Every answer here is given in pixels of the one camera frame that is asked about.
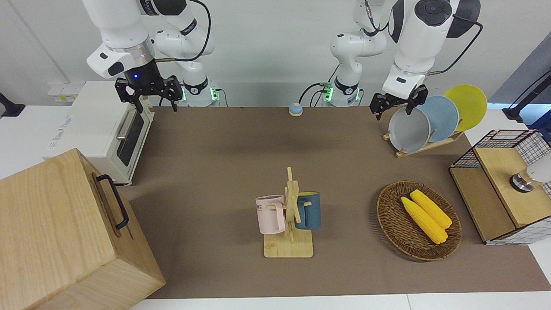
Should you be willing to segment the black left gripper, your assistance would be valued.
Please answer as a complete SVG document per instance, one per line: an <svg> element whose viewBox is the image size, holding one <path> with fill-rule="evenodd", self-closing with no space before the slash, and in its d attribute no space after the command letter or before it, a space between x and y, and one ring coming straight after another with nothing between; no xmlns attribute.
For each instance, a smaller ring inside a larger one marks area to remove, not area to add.
<svg viewBox="0 0 551 310"><path fill-rule="evenodd" d="M390 93L381 94L376 93L373 95L369 108L371 113L374 114L376 120L379 121L382 114L389 108L397 105L406 104L406 114L411 115L413 109L419 105L423 105L428 96L428 88L425 84L421 84L411 91L411 94L407 99L394 96Z"/></svg>

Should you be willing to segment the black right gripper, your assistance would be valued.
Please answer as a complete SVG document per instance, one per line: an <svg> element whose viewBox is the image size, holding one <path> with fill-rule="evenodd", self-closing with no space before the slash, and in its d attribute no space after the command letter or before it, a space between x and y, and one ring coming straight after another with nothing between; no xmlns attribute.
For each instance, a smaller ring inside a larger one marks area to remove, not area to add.
<svg viewBox="0 0 551 310"><path fill-rule="evenodd" d="M117 78L115 89L121 102L132 104L138 113L144 108L140 102L142 96L160 96L161 102L170 102L174 112L177 112L177 102L183 98L183 89L177 76L168 78L154 77L125 77Z"/></svg>

